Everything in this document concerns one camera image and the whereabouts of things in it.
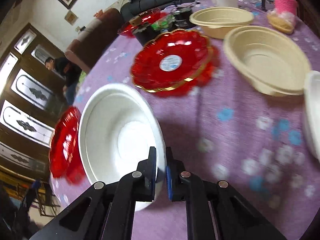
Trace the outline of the large white foam bowl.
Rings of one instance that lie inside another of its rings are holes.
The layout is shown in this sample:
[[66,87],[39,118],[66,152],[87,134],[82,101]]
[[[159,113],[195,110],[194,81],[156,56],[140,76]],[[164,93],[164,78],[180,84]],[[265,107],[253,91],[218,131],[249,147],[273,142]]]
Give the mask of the large white foam bowl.
[[165,142],[148,102],[134,88],[111,83],[88,100],[78,131],[79,153],[90,184],[118,182],[156,149],[156,191],[165,181]]

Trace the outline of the red gold-rimmed flower plate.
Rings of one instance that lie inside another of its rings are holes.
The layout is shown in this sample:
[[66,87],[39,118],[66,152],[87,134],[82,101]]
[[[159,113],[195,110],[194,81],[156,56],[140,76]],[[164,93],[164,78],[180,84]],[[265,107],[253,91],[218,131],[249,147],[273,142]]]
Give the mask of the red gold-rimmed flower plate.
[[157,96],[183,95],[210,80],[217,56],[210,39],[196,30],[162,33],[135,56],[132,83]]

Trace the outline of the cream plastic bowl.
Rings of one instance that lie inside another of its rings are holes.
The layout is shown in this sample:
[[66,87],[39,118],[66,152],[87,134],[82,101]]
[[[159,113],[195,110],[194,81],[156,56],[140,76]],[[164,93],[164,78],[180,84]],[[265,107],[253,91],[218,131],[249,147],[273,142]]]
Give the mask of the cream plastic bowl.
[[210,7],[192,13],[189,20],[200,26],[206,36],[223,40],[231,30],[250,25],[254,15],[234,7]]
[[311,71],[307,56],[289,37],[267,27],[248,25],[230,31],[223,50],[231,65],[260,93],[304,94]]

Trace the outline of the small white foam bowl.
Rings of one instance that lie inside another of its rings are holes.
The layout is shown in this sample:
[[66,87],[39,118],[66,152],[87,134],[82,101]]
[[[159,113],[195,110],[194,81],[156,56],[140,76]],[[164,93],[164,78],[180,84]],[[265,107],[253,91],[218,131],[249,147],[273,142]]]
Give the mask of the small white foam bowl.
[[307,74],[304,85],[304,137],[311,154],[319,160],[319,72]]

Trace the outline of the red plate at table edge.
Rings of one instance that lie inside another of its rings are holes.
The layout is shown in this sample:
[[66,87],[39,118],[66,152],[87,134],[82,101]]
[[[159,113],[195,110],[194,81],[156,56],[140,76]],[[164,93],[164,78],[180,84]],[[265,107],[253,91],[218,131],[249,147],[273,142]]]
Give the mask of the red plate at table edge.
[[54,178],[65,178],[69,184],[79,184],[85,177],[78,145],[80,118],[78,108],[69,107],[57,122],[50,140],[50,172]]

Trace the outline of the purple floral tablecloth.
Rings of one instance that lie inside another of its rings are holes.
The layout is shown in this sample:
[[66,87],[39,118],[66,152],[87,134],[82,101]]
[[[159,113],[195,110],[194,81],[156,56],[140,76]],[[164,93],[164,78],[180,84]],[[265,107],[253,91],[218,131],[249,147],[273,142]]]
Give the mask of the purple floral tablecloth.
[[[223,41],[211,42],[220,64],[206,86],[167,98],[138,90],[187,170],[230,182],[287,239],[300,239],[319,209],[319,162],[303,137],[304,98],[257,92],[229,63]],[[74,105],[82,111],[108,83],[133,86],[130,68],[141,48],[136,39],[118,36],[85,78]],[[185,204],[168,200],[166,182],[158,200],[135,214],[132,239],[187,239]]]

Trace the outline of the seated man in black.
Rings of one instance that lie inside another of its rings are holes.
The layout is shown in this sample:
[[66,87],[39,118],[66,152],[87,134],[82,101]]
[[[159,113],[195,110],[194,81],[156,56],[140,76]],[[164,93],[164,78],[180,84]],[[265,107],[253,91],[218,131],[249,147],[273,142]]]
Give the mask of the seated man in black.
[[65,78],[63,94],[67,103],[71,106],[76,96],[76,88],[82,73],[81,68],[69,61],[65,56],[59,58],[48,57],[44,63],[48,70],[55,70]]

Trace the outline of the wooden glass door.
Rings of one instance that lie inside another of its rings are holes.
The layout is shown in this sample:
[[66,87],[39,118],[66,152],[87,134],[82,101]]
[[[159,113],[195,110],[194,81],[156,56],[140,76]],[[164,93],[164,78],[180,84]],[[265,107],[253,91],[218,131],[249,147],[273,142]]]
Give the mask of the wooden glass door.
[[24,180],[50,176],[50,139],[67,103],[64,78],[44,62],[61,56],[31,24],[1,54],[1,169]]

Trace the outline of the dark mug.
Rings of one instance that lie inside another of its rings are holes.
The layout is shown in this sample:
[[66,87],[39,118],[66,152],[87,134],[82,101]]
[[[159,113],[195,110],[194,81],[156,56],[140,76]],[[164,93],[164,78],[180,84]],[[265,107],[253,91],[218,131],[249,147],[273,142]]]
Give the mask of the dark mug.
[[148,23],[140,24],[132,31],[133,36],[142,46],[149,41],[154,40],[160,33],[161,32],[159,30],[153,29],[153,27]]

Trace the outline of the green packet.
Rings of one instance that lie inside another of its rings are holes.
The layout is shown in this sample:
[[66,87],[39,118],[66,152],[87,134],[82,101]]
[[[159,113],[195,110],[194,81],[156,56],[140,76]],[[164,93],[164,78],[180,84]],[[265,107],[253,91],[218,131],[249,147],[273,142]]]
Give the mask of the green packet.
[[154,31],[160,31],[160,32],[166,32],[171,31],[173,29],[174,25],[174,16],[171,14],[164,16],[163,18],[160,18],[156,22],[154,22],[151,27]]

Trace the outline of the far red plate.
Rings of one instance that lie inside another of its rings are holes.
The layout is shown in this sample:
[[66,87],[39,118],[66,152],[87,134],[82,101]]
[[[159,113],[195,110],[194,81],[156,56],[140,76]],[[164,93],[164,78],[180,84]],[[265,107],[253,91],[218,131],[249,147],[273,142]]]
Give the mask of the far red plate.
[[161,11],[161,9],[159,8],[154,8],[154,9],[147,10],[145,12],[141,12],[137,16],[138,20],[131,19],[126,23],[124,23],[121,26],[121,28],[118,30],[118,35],[126,36],[126,37],[134,37],[134,35],[132,34],[132,31],[137,29],[140,25],[143,25],[145,23],[153,24],[157,20],[163,18],[164,16],[167,16],[167,13]]

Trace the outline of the black round tin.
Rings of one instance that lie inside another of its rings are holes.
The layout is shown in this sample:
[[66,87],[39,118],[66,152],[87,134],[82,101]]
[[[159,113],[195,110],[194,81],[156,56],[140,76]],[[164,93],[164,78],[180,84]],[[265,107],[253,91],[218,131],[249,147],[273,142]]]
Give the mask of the black round tin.
[[192,9],[189,7],[177,8],[173,13],[174,24],[178,29],[191,29],[196,25],[191,23],[190,16],[192,15]]

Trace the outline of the bagged snack bowl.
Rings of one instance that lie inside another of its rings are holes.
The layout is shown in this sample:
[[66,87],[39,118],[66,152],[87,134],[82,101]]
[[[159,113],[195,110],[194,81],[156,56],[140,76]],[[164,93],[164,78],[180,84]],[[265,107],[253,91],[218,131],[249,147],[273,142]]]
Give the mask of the bagged snack bowl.
[[267,12],[267,20],[274,29],[287,35],[291,35],[296,26],[296,16],[287,11],[269,10]]

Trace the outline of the small wall plaque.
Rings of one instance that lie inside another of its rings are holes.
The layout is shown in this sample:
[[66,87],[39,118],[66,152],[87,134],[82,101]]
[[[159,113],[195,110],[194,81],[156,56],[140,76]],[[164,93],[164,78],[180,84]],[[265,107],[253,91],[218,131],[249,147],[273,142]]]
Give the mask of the small wall plaque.
[[67,12],[67,14],[64,17],[65,21],[68,22],[70,25],[74,25],[74,23],[78,20],[78,16],[76,16],[75,13],[73,13],[71,10]]

